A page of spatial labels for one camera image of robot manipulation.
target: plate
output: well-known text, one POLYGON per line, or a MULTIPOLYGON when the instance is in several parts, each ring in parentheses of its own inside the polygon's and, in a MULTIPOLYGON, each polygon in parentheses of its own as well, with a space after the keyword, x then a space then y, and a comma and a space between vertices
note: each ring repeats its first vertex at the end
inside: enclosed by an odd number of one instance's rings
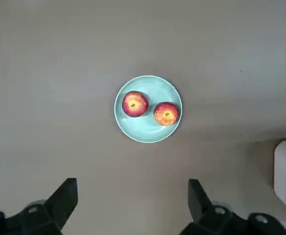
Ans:
POLYGON ((147 75, 128 81, 118 92, 115 118, 120 129, 131 139, 142 143, 155 143, 169 137, 178 127, 182 116, 182 101, 175 87, 167 80, 147 75), (148 110, 140 117, 129 117, 122 109, 122 100, 130 91, 142 92, 148 99, 148 110), (154 118, 155 106, 172 102, 179 110, 179 119, 170 126, 159 125, 154 118))

